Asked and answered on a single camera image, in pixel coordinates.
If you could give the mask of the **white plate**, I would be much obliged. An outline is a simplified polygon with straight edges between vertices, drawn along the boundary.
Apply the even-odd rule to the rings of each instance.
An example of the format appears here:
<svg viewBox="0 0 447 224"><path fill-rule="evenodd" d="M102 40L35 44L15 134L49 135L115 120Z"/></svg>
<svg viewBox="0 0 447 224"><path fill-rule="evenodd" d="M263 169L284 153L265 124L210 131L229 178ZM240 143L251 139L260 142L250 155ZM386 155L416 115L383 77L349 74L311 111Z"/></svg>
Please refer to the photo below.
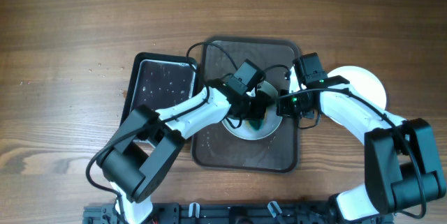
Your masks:
<svg viewBox="0 0 447 224"><path fill-rule="evenodd" d="M370 103L382 110L386 108L386 90L377 76L365 68L358 66L342 66L328 73L328 77L342 76L353 88Z"/></svg>

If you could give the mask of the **green yellow sponge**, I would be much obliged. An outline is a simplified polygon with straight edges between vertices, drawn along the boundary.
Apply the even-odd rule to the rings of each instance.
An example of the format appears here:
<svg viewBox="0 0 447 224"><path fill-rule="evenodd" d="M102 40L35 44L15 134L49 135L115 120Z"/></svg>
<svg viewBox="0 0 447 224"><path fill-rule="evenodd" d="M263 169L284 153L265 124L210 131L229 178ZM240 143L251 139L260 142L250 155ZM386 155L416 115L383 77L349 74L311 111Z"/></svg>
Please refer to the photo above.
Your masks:
<svg viewBox="0 0 447 224"><path fill-rule="evenodd" d="M260 130L264 126L264 119L251 119L247 121L247 124L253 130Z"/></svg>

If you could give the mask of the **pale blue plate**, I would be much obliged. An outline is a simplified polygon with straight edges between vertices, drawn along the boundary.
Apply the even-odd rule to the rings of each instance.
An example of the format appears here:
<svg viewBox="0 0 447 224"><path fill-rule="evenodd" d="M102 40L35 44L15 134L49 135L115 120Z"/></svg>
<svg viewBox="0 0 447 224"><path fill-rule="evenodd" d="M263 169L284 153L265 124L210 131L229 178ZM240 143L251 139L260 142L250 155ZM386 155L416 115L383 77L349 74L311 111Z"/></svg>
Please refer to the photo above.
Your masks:
<svg viewBox="0 0 447 224"><path fill-rule="evenodd" d="M278 91L267 81L263 81L258 85L257 92L252 90L248 93L249 96L255 98L265 98L269 96L275 98L278 96ZM224 119L222 124L234 136L243 140L260 140L271 135L280 125L282 117L277 115L277 105L275 102L270 103L265 110L261 110L262 119L264 119L264 126L260 130L253 130L247 124L250 119L242 120L242 125L239 128L232 128L229 122Z"/></svg>

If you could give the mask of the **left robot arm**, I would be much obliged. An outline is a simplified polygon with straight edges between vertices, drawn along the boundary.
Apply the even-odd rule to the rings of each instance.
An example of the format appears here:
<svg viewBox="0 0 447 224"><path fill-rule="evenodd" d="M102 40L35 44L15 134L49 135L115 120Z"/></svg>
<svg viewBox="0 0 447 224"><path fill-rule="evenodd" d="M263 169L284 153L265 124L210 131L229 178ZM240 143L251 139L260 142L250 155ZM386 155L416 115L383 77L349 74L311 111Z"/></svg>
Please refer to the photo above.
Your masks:
<svg viewBox="0 0 447 224"><path fill-rule="evenodd" d="M224 119L239 128L245 119L262 119L266 94L249 96L265 72L246 60L227 80L205 83L194 97L166 109L134 109L93 162L117 196L115 210L122 223L142 223L152 212L151 194L172 167L187 139Z"/></svg>

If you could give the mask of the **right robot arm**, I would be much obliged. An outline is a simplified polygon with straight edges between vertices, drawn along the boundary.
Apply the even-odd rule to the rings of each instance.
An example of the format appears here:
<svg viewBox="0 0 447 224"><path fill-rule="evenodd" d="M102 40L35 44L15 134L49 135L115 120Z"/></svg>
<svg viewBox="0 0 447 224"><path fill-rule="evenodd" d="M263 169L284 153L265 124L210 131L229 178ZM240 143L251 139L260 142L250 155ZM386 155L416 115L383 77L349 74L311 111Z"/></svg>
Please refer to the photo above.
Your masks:
<svg viewBox="0 0 447 224"><path fill-rule="evenodd" d="M365 181L333 195L327 223L360 223L394 213L421 219L427 204L446 195L446 181L431 125L407 120L380 107L372 91L380 85L357 68L329 75L316 53L293 60L291 84L277 98L280 116L308 116L315 110L342 125L363 145Z"/></svg>

